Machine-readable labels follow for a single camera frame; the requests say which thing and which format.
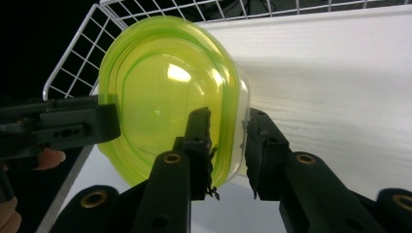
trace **container lid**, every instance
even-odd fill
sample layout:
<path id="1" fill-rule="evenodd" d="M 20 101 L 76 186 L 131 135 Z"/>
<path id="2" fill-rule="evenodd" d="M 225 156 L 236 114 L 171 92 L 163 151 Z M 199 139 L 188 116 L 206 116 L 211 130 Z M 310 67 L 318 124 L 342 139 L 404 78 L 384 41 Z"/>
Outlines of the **container lid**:
<path id="1" fill-rule="evenodd" d="M 117 37 L 100 67 L 99 104 L 117 104 L 121 136 L 99 148 L 135 185 L 185 135 L 189 113 L 208 107 L 219 186 L 231 169 L 239 85 L 228 53 L 204 29 L 178 17 L 141 20 Z"/>

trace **white wire rack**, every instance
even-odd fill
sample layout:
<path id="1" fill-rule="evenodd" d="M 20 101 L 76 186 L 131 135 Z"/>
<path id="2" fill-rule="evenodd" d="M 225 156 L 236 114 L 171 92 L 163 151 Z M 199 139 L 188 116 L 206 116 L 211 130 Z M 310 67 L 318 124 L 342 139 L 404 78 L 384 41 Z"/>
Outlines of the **white wire rack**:
<path id="1" fill-rule="evenodd" d="M 409 0 L 102 0 L 91 7 L 47 80 L 43 99 L 91 95 L 100 62 L 122 30 L 154 16 L 198 22 L 286 17 L 409 4 Z"/>

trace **black background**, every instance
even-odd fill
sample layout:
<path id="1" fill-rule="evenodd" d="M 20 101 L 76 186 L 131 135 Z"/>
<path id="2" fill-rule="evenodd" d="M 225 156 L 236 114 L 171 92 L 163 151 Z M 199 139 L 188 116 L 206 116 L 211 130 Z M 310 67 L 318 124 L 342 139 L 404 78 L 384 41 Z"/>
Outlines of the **black background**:
<path id="1" fill-rule="evenodd" d="M 93 3 L 9 1 L 0 8 L 0 103 L 40 99 L 43 85 Z M 18 199 L 18 232 L 35 232 L 80 149 L 49 171 L 8 173 Z"/>

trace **yellow-green plastic lid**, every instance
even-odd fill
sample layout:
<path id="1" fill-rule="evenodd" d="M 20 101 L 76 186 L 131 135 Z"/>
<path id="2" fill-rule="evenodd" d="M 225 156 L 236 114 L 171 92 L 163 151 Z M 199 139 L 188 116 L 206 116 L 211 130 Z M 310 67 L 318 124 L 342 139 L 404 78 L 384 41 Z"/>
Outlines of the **yellow-green plastic lid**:
<path id="1" fill-rule="evenodd" d="M 241 83 L 223 46 L 199 26 L 178 17 L 133 24 L 107 51 L 98 88 L 99 104 L 117 104 L 121 129 L 99 148 L 130 185 L 148 178 L 155 158 L 185 135 L 189 113 L 203 107 L 211 111 L 217 148 L 213 185 L 237 169 L 232 151 L 241 147 L 234 145 Z"/>

